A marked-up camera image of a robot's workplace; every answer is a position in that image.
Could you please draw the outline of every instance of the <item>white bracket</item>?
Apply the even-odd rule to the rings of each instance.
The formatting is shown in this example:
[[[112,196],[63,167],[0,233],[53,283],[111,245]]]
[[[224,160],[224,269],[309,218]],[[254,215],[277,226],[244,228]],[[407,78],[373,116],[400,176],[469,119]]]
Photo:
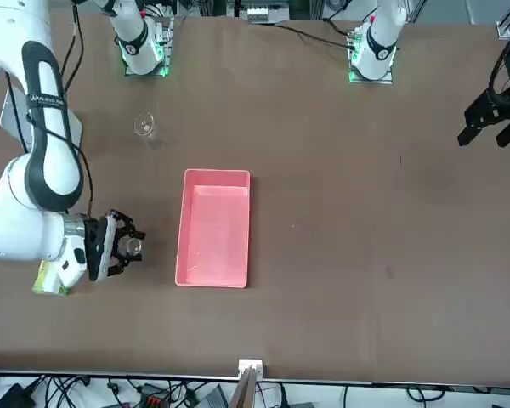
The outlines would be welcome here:
[[[239,359],[238,360],[238,378],[244,373],[245,370],[253,369],[257,373],[257,381],[263,379],[263,361],[253,359]]]

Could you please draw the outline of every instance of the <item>black cable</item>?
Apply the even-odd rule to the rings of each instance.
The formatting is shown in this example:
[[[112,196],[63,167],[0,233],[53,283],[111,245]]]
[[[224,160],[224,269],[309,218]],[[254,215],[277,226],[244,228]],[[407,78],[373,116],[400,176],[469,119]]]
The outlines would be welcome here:
[[[322,43],[325,43],[325,44],[334,45],[335,47],[346,48],[351,51],[355,51],[355,47],[353,47],[351,45],[346,45],[346,44],[341,44],[340,42],[326,40],[325,38],[317,37],[313,34],[309,34],[307,32],[297,30],[296,28],[287,27],[286,25],[266,24],[264,26],[283,28],[284,30],[296,32],[297,34],[300,34],[301,36],[312,38],[313,40],[321,41]]]
[[[178,387],[180,387],[180,388],[181,388],[181,387],[182,387],[185,383],[189,383],[189,382],[183,382],[183,381],[182,381],[182,382],[180,382],[179,384],[174,385],[174,390],[173,390],[172,392],[174,392],[176,389],[178,389]],[[158,391],[155,391],[153,394],[146,395],[146,396],[145,396],[145,399],[147,400],[149,397],[152,397],[152,396],[154,396],[154,395],[158,395],[158,394],[160,394],[160,393],[162,393],[162,390],[161,390],[161,389],[160,389],[160,390],[158,390]],[[140,402],[139,402],[138,404],[136,404],[133,408],[139,408],[139,406],[140,406],[140,405],[142,405],[142,402],[143,402],[143,401],[144,401],[144,400],[143,400],[143,399],[141,399],[141,397],[140,397]]]
[[[9,92],[9,97],[11,98],[11,105],[14,108],[15,123],[17,124],[17,132],[19,132],[20,143],[23,146],[23,151],[25,153],[28,153],[28,148],[26,147],[25,138],[23,137],[23,131],[20,128],[19,112],[17,111],[17,103],[15,102],[14,88],[11,85],[11,76],[9,76],[8,72],[6,72],[6,81],[8,82],[8,92]]]
[[[346,408],[346,397],[348,396],[348,389],[348,385],[346,385],[346,387],[343,389],[343,408]]]
[[[62,382],[62,380],[58,377],[53,378],[53,383],[57,386],[58,389],[62,392],[62,395],[60,396],[59,400],[57,401],[57,408],[60,408],[62,405],[62,401],[64,398],[66,398],[66,403],[70,408],[76,408],[75,404],[71,401],[70,397],[68,396],[67,390],[65,388],[65,384]]]
[[[380,6],[379,6],[379,5],[377,5],[377,6],[376,6],[376,7],[375,7],[375,8],[374,8],[374,9],[373,9],[373,10],[372,10],[369,14],[367,14],[367,15],[365,16],[365,18],[362,20],[362,21],[363,21],[363,23],[365,22],[365,20],[366,20],[366,19],[368,19],[368,18],[372,15],[372,13],[374,13],[374,12],[377,10],[377,8],[378,8],[378,7],[380,7]]]
[[[351,2],[353,2],[353,1],[354,1],[354,0],[346,0],[346,3],[344,3],[344,5],[343,5],[341,8],[339,8],[337,11],[335,11],[335,12],[331,15],[331,17],[327,17],[327,19],[323,19],[323,20],[332,20],[334,17],[336,17],[336,16],[337,16],[337,14],[338,14],[338,13],[341,13],[341,12],[343,12],[345,9],[347,9],[347,8],[348,8],[348,6],[349,6],[349,4],[350,4]]]
[[[127,381],[128,381],[128,383],[132,386],[132,388],[134,388],[134,389],[136,390],[136,392],[137,392],[138,394],[142,394],[142,389],[144,389],[144,387],[143,387],[143,386],[141,386],[141,385],[134,385],[134,384],[133,384],[133,382],[132,382],[132,381],[130,381],[130,378],[128,378],[128,376],[127,376]]]
[[[63,77],[65,75],[66,66],[68,65],[68,60],[70,59],[71,52],[76,45],[76,37],[77,37],[77,24],[74,20],[74,34],[71,36],[70,47],[68,47],[68,51],[66,52],[65,60],[62,63],[62,68],[60,68],[60,76]]]
[[[151,13],[156,14],[156,17],[164,18],[164,14],[155,4],[146,4],[145,8],[148,9]]]
[[[287,400],[286,388],[280,382],[280,390],[281,390],[281,403],[280,408],[291,408],[289,405],[289,401]]]
[[[176,402],[180,401],[181,400],[181,388],[183,386],[187,387],[187,384],[189,382],[184,382],[184,381],[181,381],[179,382],[179,384],[176,384],[173,388],[172,388],[172,383],[170,382],[170,380],[168,380],[168,396],[167,396],[167,399],[168,399],[168,402],[170,404],[175,404]],[[176,389],[179,388],[179,394],[178,394],[178,398],[174,398],[173,397],[173,393],[176,391]]]
[[[82,26],[79,22],[79,12],[77,10],[77,5],[73,4],[72,6],[72,13],[74,15],[74,22],[77,24],[77,32],[79,33],[79,41],[82,45],[81,52],[79,54],[79,59],[76,62],[76,66],[74,66],[73,71],[71,72],[70,78],[68,78],[68,82],[66,82],[65,85],[65,92],[68,92],[68,89],[70,89],[70,85],[74,78],[76,77],[77,71],[79,70],[79,67],[82,64],[83,61],[83,55],[85,54],[85,43],[83,42],[83,33],[82,33]]]
[[[412,388],[414,388],[419,393],[421,398],[416,398],[416,397],[414,397],[411,394],[411,389]],[[423,404],[423,408],[425,408],[427,406],[428,402],[435,402],[435,401],[442,400],[444,398],[444,395],[445,395],[445,391],[444,390],[440,390],[440,395],[437,395],[436,397],[426,397],[420,387],[418,387],[418,386],[412,387],[410,385],[408,387],[406,387],[406,393],[408,394],[408,397],[410,397],[410,399],[412,401],[415,401],[415,402],[417,402],[419,404]]]
[[[31,396],[32,394],[34,394],[34,391],[36,391],[36,389],[40,386],[40,384],[42,383],[44,378],[45,378],[45,376],[40,376],[37,379],[35,379],[33,382],[28,384],[25,387],[25,394],[28,396]]]
[[[507,57],[508,53],[510,53],[510,39],[504,46],[504,49],[501,52],[501,55],[499,55],[499,58],[497,59],[495,65],[493,66],[493,70],[490,74],[490,80],[489,84],[487,86],[487,90],[489,92],[490,99],[497,105],[501,106],[510,106],[510,97],[503,95],[501,93],[495,92],[495,79],[497,74],[502,68],[502,63],[504,59]]]
[[[119,397],[117,396],[119,394],[119,386],[117,384],[115,384],[114,382],[111,382],[111,378],[108,378],[108,389],[113,394],[114,398],[117,401],[117,404],[119,406],[124,406],[122,404],[121,400],[119,399]]]
[[[38,128],[40,129],[42,132],[45,132],[47,134],[50,134],[52,136],[54,136],[55,138],[57,139],[60,139],[62,140],[63,142],[65,142],[68,147],[70,148],[70,150],[73,151],[73,153],[79,153],[79,155],[82,157],[82,160],[83,160],[83,164],[85,165],[85,169],[87,171],[87,178],[88,178],[88,188],[89,188],[89,197],[88,197],[88,205],[87,205],[87,215],[90,217],[91,216],[91,212],[93,210],[93,195],[94,195],[94,192],[93,192],[93,176],[91,175],[91,170],[88,166],[88,160],[87,160],[87,157],[85,156],[85,153],[83,153],[83,150],[81,149],[81,147],[77,147],[75,144],[73,144],[70,140],[68,140],[67,138],[63,137],[63,136],[60,136],[59,134],[49,130],[49,129],[46,129],[45,127],[41,127],[40,125],[38,125],[36,122],[34,122],[30,116],[30,114],[26,114],[26,120],[34,127],[34,128]]]
[[[261,388],[261,384],[259,384],[258,382],[257,382],[257,388],[258,388],[258,392],[261,393],[261,399],[263,399],[264,408],[267,408],[267,406],[266,406],[266,399],[264,399],[263,389]]]
[[[342,34],[343,36],[347,36],[348,33],[346,31],[340,30],[336,24],[334,24],[331,19],[323,19],[329,26],[332,27],[334,31],[336,31],[338,34]]]
[[[206,382],[202,383],[201,385],[199,385],[198,387],[193,388],[193,389],[189,389],[189,387],[187,387],[187,385],[185,384],[185,388],[187,388],[187,392],[185,393],[184,398],[176,405],[175,408],[179,408],[181,405],[185,404],[185,402],[189,399],[190,394],[196,395],[196,391],[198,391],[205,385],[208,385],[209,383],[210,383],[209,381],[206,381]]]

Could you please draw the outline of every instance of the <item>cable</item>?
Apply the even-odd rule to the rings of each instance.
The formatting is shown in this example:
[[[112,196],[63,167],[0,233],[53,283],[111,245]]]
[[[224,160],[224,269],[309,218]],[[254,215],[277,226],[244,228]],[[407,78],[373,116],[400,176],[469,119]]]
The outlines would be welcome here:
[[[323,19],[323,20],[332,20],[334,17],[336,17],[336,16],[337,16],[337,14],[338,14],[338,13],[341,13],[341,12],[343,12],[345,9],[347,9],[347,8],[348,8],[348,6],[349,6],[349,4],[350,4],[351,2],[353,2],[353,1],[354,1],[354,0],[346,0],[346,3],[345,3],[345,4],[341,7],[341,8],[339,8],[337,11],[335,11],[335,12],[332,14],[332,16],[331,16],[331,17],[328,17],[327,19]]]
[[[133,384],[133,382],[132,382],[132,381],[130,381],[130,378],[128,378],[128,376],[127,376],[127,381],[128,381],[128,383],[132,386],[132,388],[134,388],[134,389],[136,390],[136,392],[137,392],[138,394],[142,394],[142,389],[144,388],[143,386],[141,386],[141,385],[138,385],[138,386],[134,385],[134,384]]]
[[[145,8],[148,9],[151,13],[156,14],[156,17],[164,18],[164,14],[155,4],[146,4]]]
[[[257,383],[257,388],[258,388],[258,392],[261,393],[261,398],[263,399],[263,406],[264,406],[264,408],[267,408],[266,399],[264,399],[264,392],[263,392],[263,389],[261,388],[261,384]]]
[[[65,92],[68,92],[68,89],[70,89],[70,85],[71,85],[72,81],[74,80],[74,78],[76,77],[77,71],[79,70],[79,67],[81,66],[82,61],[83,61],[83,55],[85,54],[85,43],[83,42],[83,33],[82,33],[81,24],[79,22],[79,12],[77,10],[77,5],[73,4],[71,6],[71,8],[72,8],[73,16],[74,16],[74,22],[77,24],[77,31],[79,32],[79,41],[82,45],[82,49],[79,54],[79,59],[77,60],[76,66],[74,66],[74,69],[71,72],[70,78],[68,78],[68,82],[66,82]]]
[[[414,388],[421,396],[421,398],[416,398],[414,397],[412,394],[411,394],[411,389]],[[423,404],[423,408],[425,408],[427,406],[427,403],[428,402],[435,402],[435,401],[440,401],[444,398],[444,395],[445,395],[445,391],[444,390],[440,390],[441,394],[440,395],[437,395],[436,397],[425,397],[425,394],[423,393],[422,389],[419,388],[418,386],[408,386],[406,387],[406,393],[408,394],[408,397],[410,397],[410,399],[412,401],[415,401],[419,404]]]
[[[75,408],[76,406],[73,403],[73,401],[71,400],[71,398],[68,395],[68,393],[70,392],[70,390],[73,388],[74,385],[76,385],[77,383],[79,383],[81,381],[81,378],[80,377],[72,378],[70,384],[68,384],[66,386],[67,381],[68,380],[66,380],[64,382],[64,391],[63,391],[62,395],[60,396],[59,401],[57,402],[57,407],[60,407],[62,405],[62,400],[66,399],[66,402],[68,403],[68,406],[73,406]]]
[[[501,93],[495,92],[495,79],[497,74],[502,68],[502,63],[504,59],[507,57],[508,53],[510,53],[510,40],[506,43],[504,46],[504,49],[501,52],[501,55],[499,55],[499,58],[497,59],[495,66],[493,66],[493,70],[491,71],[489,84],[487,86],[487,90],[489,92],[490,99],[497,105],[500,106],[510,106],[510,97],[503,95]]]
[[[317,36],[314,36],[313,34],[309,34],[307,32],[297,30],[296,28],[287,27],[286,25],[266,24],[265,26],[283,28],[284,30],[296,32],[297,34],[300,34],[301,36],[305,36],[307,38],[312,38],[313,40],[320,41],[325,44],[329,44],[329,45],[333,45],[335,47],[346,48],[351,51],[355,51],[355,47],[353,47],[351,45],[346,45],[346,44],[341,44],[340,42],[326,40],[325,38],[317,37]]]
[[[348,396],[348,389],[348,385],[346,385],[346,387],[343,389],[343,408],[346,408],[346,397]]]
[[[123,405],[123,403],[121,402],[121,400],[119,399],[119,397],[117,396],[119,394],[119,386],[114,383],[114,382],[111,382],[111,378],[108,378],[108,389],[111,391],[111,393],[113,394],[114,398],[116,399],[117,401],[117,404],[119,406],[125,406]]]
[[[87,215],[90,217],[91,212],[93,210],[93,196],[94,196],[94,189],[93,189],[93,176],[91,175],[91,170],[88,166],[87,157],[85,156],[85,153],[83,153],[83,150],[80,147],[77,147],[75,144],[73,144],[70,140],[65,138],[64,136],[60,136],[59,134],[46,129],[45,127],[41,127],[36,122],[34,122],[30,116],[30,114],[26,114],[26,120],[34,127],[40,129],[42,132],[45,132],[47,134],[50,134],[54,136],[57,139],[62,140],[66,143],[66,145],[72,150],[72,152],[79,153],[79,155],[82,157],[83,164],[85,165],[85,170],[87,171],[87,178],[88,178],[88,188],[89,188],[89,197],[88,197],[88,205],[87,205]]]
[[[362,20],[363,23],[366,21],[366,19],[368,19],[372,15],[372,13],[374,13],[377,10],[378,7],[380,7],[379,4],[369,14],[365,16],[365,18]]]
[[[210,382],[209,381],[206,381],[204,383],[202,383],[201,385],[199,385],[198,387],[194,388],[194,389],[189,389],[187,387],[187,384],[185,384],[185,388],[187,388],[187,392],[185,393],[185,396],[184,398],[176,405],[176,408],[179,408],[181,405],[185,404],[185,402],[187,400],[189,400],[189,397],[190,397],[190,394],[194,394],[196,395],[196,391],[198,391],[199,389],[201,389],[202,387],[204,387],[205,385],[208,385]]]
[[[281,382],[280,382],[280,389],[281,389],[280,408],[291,408],[289,406],[289,401],[287,400],[286,388],[283,386],[283,384]]]
[[[331,19],[323,19],[323,21],[325,21],[325,22],[326,22],[329,26],[331,26],[331,27],[332,27],[332,29],[333,29],[334,31],[336,31],[338,34],[342,34],[343,36],[347,36],[347,35],[348,35],[348,33],[347,33],[346,31],[342,31],[342,30],[340,30],[340,29],[337,27],[337,25],[336,25],[336,24],[334,24],[334,23],[331,21]]]
[[[14,108],[15,123],[17,124],[17,132],[19,133],[20,143],[23,146],[23,151],[25,153],[28,153],[28,148],[26,147],[25,138],[23,137],[23,131],[20,128],[19,112],[17,111],[17,103],[15,102],[14,88],[11,85],[11,76],[9,76],[9,72],[6,72],[6,81],[8,82],[8,92],[9,92],[9,97],[11,98],[11,105]]]
[[[68,404],[68,406],[70,408],[76,408],[75,404],[71,401],[70,397],[68,396],[68,392],[65,388],[65,384],[62,382],[62,380],[58,377],[54,377],[53,378],[53,383],[57,386],[58,389],[60,389],[60,391],[62,391],[62,395],[60,396],[59,400],[57,401],[57,408],[60,408],[60,406],[62,405],[62,400],[64,399],[64,397],[66,397],[66,403]]]
[[[181,387],[182,387],[182,386],[184,386],[185,384],[188,384],[188,383],[189,383],[189,382],[184,382],[184,381],[182,381],[182,382],[180,382],[179,384],[174,385],[174,386],[173,386],[173,390],[172,390],[171,392],[173,393],[173,392],[174,392],[176,389],[178,389],[178,388],[181,390]],[[162,393],[162,390],[161,390],[161,389],[160,389],[160,390],[158,390],[158,391],[155,391],[153,394],[146,395],[146,396],[145,396],[145,399],[147,400],[149,397],[152,397],[152,396],[154,396],[154,395],[158,395],[158,394],[160,394],[160,393]],[[139,408],[139,406],[140,406],[140,405],[142,405],[142,402],[143,402],[143,400],[140,398],[140,402],[139,402],[138,404],[136,404],[133,408]]]
[[[71,36],[70,47],[68,47],[68,51],[66,52],[65,60],[62,63],[62,68],[60,68],[60,76],[63,77],[65,75],[66,66],[68,65],[68,60],[70,59],[70,55],[72,50],[74,49],[74,45],[76,45],[76,37],[77,37],[77,24],[74,20],[74,33]]]

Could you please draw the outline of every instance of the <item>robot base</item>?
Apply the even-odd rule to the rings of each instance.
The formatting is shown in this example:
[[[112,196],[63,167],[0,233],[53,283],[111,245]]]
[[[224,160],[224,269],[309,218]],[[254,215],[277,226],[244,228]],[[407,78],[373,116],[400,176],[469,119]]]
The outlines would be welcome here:
[[[348,36],[348,45],[353,45],[357,50],[360,47],[360,39],[361,39],[361,28],[355,27],[354,31],[350,32],[350,36]],[[351,83],[357,82],[370,82],[370,83],[382,83],[385,85],[391,85],[393,83],[393,74],[391,71],[391,67],[393,66],[393,60],[391,59],[391,64],[389,66],[389,71],[383,78],[380,78],[376,81],[372,81],[370,79],[362,76],[357,69],[353,65],[353,60],[357,58],[357,51],[348,50],[348,79]]]
[[[161,19],[155,23],[155,53],[157,59],[161,62],[152,72],[144,74],[144,76],[165,77],[168,75],[168,72],[170,71],[170,57],[172,55],[173,20],[174,18],[171,16],[169,18]],[[122,53],[122,49],[118,44],[117,47]],[[138,75],[128,67],[127,57],[123,53],[122,62],[125,65],[125,77]]]

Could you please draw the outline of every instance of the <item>floor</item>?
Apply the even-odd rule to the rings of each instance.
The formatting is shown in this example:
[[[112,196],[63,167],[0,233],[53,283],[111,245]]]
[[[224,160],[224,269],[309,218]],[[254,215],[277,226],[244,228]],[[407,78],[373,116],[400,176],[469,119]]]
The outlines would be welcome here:
[[[21,386],[26,387],[35,377],[0,377],[0,398],[9,389],[9,387],[15,383],[19,383]],[[45,406],[45,394],[47,381],[44,380],[40,385],[32,398],[37,402],[36,407]],[[130,403],[131,407],[135,406],[139,402],[139,395],[134,389],[134,386],[142,385],[145,382],[139,380],[132,380],[133,385],[130,385],[126,380],[111,380],[116,383],[119,388],[119,394],[117,395],[121,403]],[[150,382],[158,387],[167,388],[167,382]],[[100,408],[110,405],[116,405],[116,399],[113,393],[107,387],[107,379],[92,379],[87,387],[84,387],[82,383],[78,383],[69,392],[72,403],[76,408],[90,407]],[[193,382],[189,384],[190,389],[197,388],[202,385],[201,382]],[[198,400],[203,400],[218,384],[209,383],[203,385],[200,390],[196,393]],[[224,392],[224,397],[230,402],[232,394],[235,390],[233,383],[222,383],[220,384]],[[280,406],[281,402],[281,391],[280,386],[276,383],[264,383],[261,384],[261,390],[263,391],[264,400],[261,397],[261,393],[257,392],[255,397],[255,407],[257,408],[270,408],[276,405]],[[286,396],[289,404],[305,404],[311,402],[315,407],[343,407],[343,396],[345,387],[342,386],[320,386],[320,385],[291,385],[287,384]],[[52,395],[56,387],[51,383],[48,390],[48,395]],[[412,391],[414,397],[418,394],[416,391]],[[425,397],[430,398],[438,395],[437,392],[425,392]],[[53,399],[50,400],[49,406],[53,408],[56,406],[60,392],[58,392]],[[484,407],[491,408],[493,405],[498,405],[502,408],[510,408],[510,395],[499,395],[499,394],[472,394],[463,392],[447,392],[444,397],[436,402],[430,402],[427,404],[428,408],[460,408],[460,407]],[[422,404],[412,401],[408,398],[404,389],[380,389],[380,388],[359,388],[349,387],[347,392],[346,405],[348,408],[399,408],[399,407],[422,407]]]

